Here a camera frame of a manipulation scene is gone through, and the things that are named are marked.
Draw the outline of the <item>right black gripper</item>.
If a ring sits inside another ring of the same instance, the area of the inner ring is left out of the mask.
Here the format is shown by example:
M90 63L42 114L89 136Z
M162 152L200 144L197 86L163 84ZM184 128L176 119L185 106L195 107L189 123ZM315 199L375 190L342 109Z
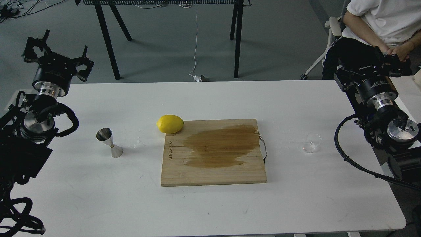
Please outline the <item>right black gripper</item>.
M335 80L342 91L356 93L365 106L392 105L398 92L389 77L412 75L411 60L402 62L397 54L384 54L377 46L374 54L377 59L374 66L360 71L341 67L335 73Z

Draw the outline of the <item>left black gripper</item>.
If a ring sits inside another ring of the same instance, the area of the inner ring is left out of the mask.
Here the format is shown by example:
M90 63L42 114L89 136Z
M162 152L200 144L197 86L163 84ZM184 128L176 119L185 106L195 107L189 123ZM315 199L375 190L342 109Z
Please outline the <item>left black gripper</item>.
M47 45L50 30L46 30L42 39L28 37L22 58L26 63L38 63L38 69L33 79L33 88L40 92L43 83L52 83L60 87L59 97L66 96L73 76L80 81L86 82L93 69L94 62L87 56L88 46L84 46L83 53L77 58L67 58L62 55L52 54L51 48ZM44 55L38 57L34 51L38 47ZM77 67L85 66L85 69L77 70Z

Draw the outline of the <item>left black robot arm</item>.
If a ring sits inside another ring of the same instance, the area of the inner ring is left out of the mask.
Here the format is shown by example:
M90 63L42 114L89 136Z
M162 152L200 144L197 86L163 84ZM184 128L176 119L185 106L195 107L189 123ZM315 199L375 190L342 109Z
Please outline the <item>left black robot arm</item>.
M1 117L1 220L11 219L2 237L18 232L44 234L41 219L30 214L30 198L11 198L15 184L24 185L36 178L52 150L48 145L54 137L75 132L79 120L74 111L57 98L66 96L73 77L87 81L94 62L86 56L85 46L80 57L69 58L51 51L47 45L50 31L43 38L28 37L23 51L26 63L38 63L33 79L37 94L19 91L15 104Z

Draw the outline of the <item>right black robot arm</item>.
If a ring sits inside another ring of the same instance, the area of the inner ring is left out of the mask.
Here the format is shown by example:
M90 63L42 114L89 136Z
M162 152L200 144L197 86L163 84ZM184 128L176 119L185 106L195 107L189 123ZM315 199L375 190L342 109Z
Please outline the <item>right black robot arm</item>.
M336 149L355 168L389 183L420 191L420 147L412 147L420 141L420 124L409 119L395 100L398 91L390 77L400 77L402 67L396 54L388 55L374 47L376 59L370 66L338 67L335 81L346 93L354 114L346 117L334 135ZM386 153L386 163L392 176L370 171L353 161L341 148L339 132L349 120L354 119L363 129L365 139L377 150Z

